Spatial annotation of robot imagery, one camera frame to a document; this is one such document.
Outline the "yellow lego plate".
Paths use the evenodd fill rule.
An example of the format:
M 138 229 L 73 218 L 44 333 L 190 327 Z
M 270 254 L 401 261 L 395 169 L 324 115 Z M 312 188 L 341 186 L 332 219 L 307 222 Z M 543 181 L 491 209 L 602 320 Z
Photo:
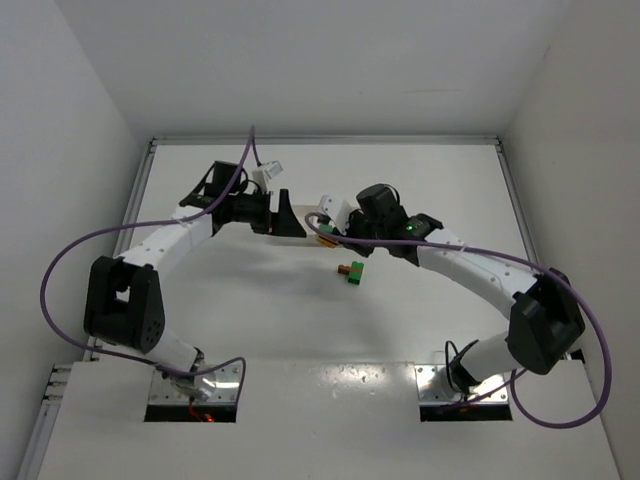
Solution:
M 317 235 L 316 236 L 316 240 L 318 243 L 320 243 L 321 245 L 327 247 L 327 248 L 336 248 L 339 243 L 335 242 L 327 237 L 324 237 L 322 235 Z

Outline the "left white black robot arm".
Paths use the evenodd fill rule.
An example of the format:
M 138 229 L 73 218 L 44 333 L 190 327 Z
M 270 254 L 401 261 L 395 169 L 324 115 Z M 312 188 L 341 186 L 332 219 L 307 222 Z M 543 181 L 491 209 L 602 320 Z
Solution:
M 287 190 L 279 192 L 277 211 L 270 209 L 268 183 L 281 171 L 279 162 L 268 162 L 242 179 L 234 164 L 217 161 L 179 202 L 170 224 L 115 258 L 98 258 L 90 270 L 85 332 L 141 353 L 173 377 L 203 370 L 202 352 L 166 325 L 161 281 L 229 223 L 247 224 L 259 235 L 305 237 Z

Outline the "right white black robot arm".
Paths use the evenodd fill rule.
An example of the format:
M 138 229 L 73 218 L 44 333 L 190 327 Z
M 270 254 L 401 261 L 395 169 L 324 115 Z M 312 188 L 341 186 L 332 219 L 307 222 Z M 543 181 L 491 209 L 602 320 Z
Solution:
M 486 378 L 519 368 L 546 375 L 584 333 L 578 304 L 561 286 L 563 273 L 534 273 L 471 253 L 439 220 L 408 215 L 387 185 L 369 186 L 356 200 L 348 236 L 385 241 L 391 256 L 454 281 L 508 320 L 507 331 L 469 343 L 450 360 L 453 390 L 467 394 Z

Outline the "green lego brick pair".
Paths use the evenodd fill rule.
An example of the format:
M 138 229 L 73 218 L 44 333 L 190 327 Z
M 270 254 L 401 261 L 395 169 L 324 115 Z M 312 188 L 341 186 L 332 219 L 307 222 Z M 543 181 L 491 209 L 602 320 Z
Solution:
M 362 262 L 354 261 L 349 267 L 349 273 L 347 274 L 347 282 L 353 285 L 359 285 L 364 273 L 364 264 Z

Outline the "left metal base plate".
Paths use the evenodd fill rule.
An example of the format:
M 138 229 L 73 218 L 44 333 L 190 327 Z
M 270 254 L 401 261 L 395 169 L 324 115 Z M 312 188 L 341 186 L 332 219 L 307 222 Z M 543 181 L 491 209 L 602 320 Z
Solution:
M 190 399 L 197 406 L 231 406 L 236 403 L 243 380 L 240 363 L 225 366 L 194 378 L 153 374 L 148 395 L 152 406 L 186 406 Z

